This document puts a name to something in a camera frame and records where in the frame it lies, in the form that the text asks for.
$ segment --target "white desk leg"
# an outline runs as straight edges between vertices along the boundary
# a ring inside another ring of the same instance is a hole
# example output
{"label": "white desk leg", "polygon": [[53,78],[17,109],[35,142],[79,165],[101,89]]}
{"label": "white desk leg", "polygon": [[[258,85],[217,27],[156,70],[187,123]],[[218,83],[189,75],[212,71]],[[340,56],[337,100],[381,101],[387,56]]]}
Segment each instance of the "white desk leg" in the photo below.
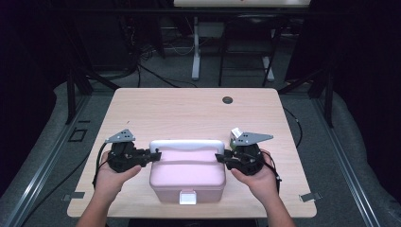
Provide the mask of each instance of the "white desk leg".
{"label": "white desk leg", "polygon": [[201,51],[200,51],[200,37],[198,33],[198,17],[194,18],[194,63],[192,65],[192,79],[200,79],[200,67],[201,67]]}
{"label": "white desk leg", "polygon": [[[268,57],[263,57],[263,66],[265,68],[267,68],[269,66],[269,58]],[[274,74],[273,74],[273,70],[270,69],[269,73],[268,73],[268,82],[274,82]]]}

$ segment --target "pink container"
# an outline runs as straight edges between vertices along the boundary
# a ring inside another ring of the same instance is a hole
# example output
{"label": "pink container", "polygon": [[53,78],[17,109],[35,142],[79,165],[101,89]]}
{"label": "pink container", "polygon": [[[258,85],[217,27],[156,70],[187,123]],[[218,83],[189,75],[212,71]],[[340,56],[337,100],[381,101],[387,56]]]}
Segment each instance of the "pink container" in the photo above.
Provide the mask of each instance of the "pink container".
{"label": "pink container", "polygon": [[225,166],[215,153],[224,153],[219,140],[157,140],[150,150],[162,152],[152,163],[150,186],[161,202],[195,204],[220,201],[226,184]]}

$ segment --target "wooden table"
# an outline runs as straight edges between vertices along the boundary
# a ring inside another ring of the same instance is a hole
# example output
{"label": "wooden table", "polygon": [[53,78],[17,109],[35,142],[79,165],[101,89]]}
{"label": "wooden table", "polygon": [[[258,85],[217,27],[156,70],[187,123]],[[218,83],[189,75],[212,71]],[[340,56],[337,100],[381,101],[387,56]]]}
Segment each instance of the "wooden table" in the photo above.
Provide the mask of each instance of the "wooden table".
{"label": "wooden table", "polygon": [[[231,104],[222,99],[230,96]],[[304,170],[288,127],[282,104],[273,89],[141,88],[118,89],[99,130],[91,155],[72,199],[70,217],[80,217],[92,198],[97,153],[105,139],[129,129],[137,148],[148,148],[158,139],[217,139],[229,148],[231,129],[274,136],[259,143],[271,152],[282,177],[280,197],[294,218],[316,215],[313,201],[302,202],[309,193]],[[227,184],[219,202],[179,205],[161,203],[149,186],[151,164],[128,180],[112,204],[109,217],[121,218],[265,218],[262,204],[249,188],[226,171]]]}

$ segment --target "metal rail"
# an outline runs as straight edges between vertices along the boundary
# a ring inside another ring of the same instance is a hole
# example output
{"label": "metal rail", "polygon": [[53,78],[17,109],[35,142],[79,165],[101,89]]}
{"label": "metal rail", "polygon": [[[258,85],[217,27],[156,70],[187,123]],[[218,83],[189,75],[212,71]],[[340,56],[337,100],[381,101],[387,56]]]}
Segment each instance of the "metal rail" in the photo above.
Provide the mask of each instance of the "metal rail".
{"label": "metal rail", "polygon": [[369,203],[365,191],[363,190],[362,186],[359,183],[359,180],[357,179],[357,175],[355,174],[350,162],[348,161],[347,155],[342,148],[339,138],[337,137],[334,129],[330,128],[324,119],[322,103],[316,98],[313,98],[312,104],[315,107],[316,111],[319,112],[318,116],[322,124],[324,125],[324,128],[331,139],[331,142],[334,145],[335,154],[339,162],[340,170],[345,178],[345,181],[348,184],[348,187],[354,197],[357,208],[359,209],[359,212],[362,215],[366,226],[381,226],[379,220],[375,215],[374,210],[372,209],[371,204]]}
{"label": "metal rail", "polygon": [[43,189],[54,165],[59,160],[61,149],[63,148],[65,141],[68,140],[68,136],[74,130],[78,117],[87,106],[89,99],[89,96],[83,96],[82,100],[78,103],[76,117],[72,120],[71,124],[66,125],[61,131],[61,134],[57,138],[54,147],[50,150],[49,155],[44,158],[44,161],[39,166],[31,182],[26,188],[24,195],[18,201],[17,205],[9,216],[5,226],[21,226],[21,224],[24,222],[30,208]]}

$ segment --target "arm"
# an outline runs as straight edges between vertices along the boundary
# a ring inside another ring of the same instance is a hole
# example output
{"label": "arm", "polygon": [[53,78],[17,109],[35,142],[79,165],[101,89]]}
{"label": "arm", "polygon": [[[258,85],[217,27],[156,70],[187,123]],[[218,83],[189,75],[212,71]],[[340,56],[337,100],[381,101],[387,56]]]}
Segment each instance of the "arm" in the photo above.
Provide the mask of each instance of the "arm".
{"label": "arm", "polygon": [[[106,162],[108,154],[109,152],[103,154],[101,163]],[[97,174],[95,193],[77,226],[106,226],[110,205],[121,191],[123,183],[138,174],[140,170],[140,166],[135,166],[125,172],[116,173],[107,163],[101,166]]]}
{"label": "arm", "polygon": [[[266,163],[271,165],[269,156],[264,155],[264,157]],[[253,176],[246,176],[234,168],[231,169],[231,172],[240,182],[246,184],[253,195],[263,204],[268,215],[270,227],[295,226],[287,208],[278,195],[275,176],[270,169],[263,166],[263,168]]]}

